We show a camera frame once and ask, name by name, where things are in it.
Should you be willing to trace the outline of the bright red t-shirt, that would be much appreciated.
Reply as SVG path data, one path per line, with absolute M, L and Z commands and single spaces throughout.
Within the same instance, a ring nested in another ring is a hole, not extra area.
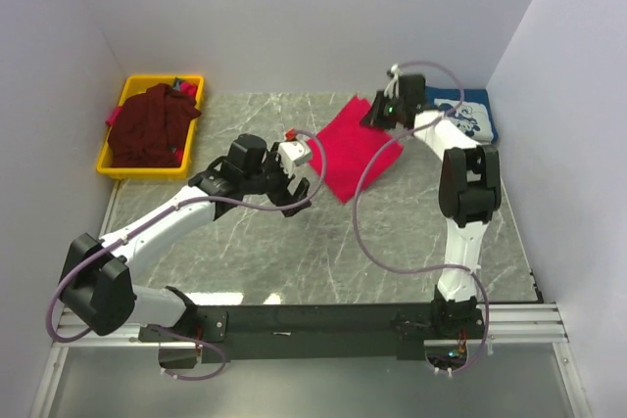
M 316 135 L 326 155 L 324 183 L 341 204 L 354 197 L 369 161 L 392 141 L 386 132 L 360 125 L 370 107 L 367 99 L 355 95 Z

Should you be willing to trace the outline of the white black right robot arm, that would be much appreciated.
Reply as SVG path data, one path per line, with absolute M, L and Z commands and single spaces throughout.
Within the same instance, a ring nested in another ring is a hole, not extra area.
M 468 137 L 448 117 L 427 104 L 422 74 L 403 75 L 396 67 L 376 92 L 361 125 L 381 130 L 402 126 L 441 161 L 438 204 L 447 225 L 444 264 L 426 326 L 440 338 L 483 325 L 473 277 L 480 269 L 483 238 L 502 200 L 500 158 L 491 145 Z

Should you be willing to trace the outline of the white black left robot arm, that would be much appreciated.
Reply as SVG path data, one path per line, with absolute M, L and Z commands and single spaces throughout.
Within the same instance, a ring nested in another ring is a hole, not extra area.
M 315 136 L 291 130 L 272 145 L 241 134 L 228 152 L 191 177 L 173 197 L 122 229 L 95 238 L 74 239 L 53 295 L 87 326 L 106 336 L 129 322 L 160 328 L 176 342 L 201 333 L 198 306 L 173 287 L 146 288 L 134 283 L 159 255 L 188 233 L 218 221 L 246 197 L 264 195 L 269 211 L 290 217 L 311 204 L 307 178 L 289 188 L 296 169 L 311 160 Z

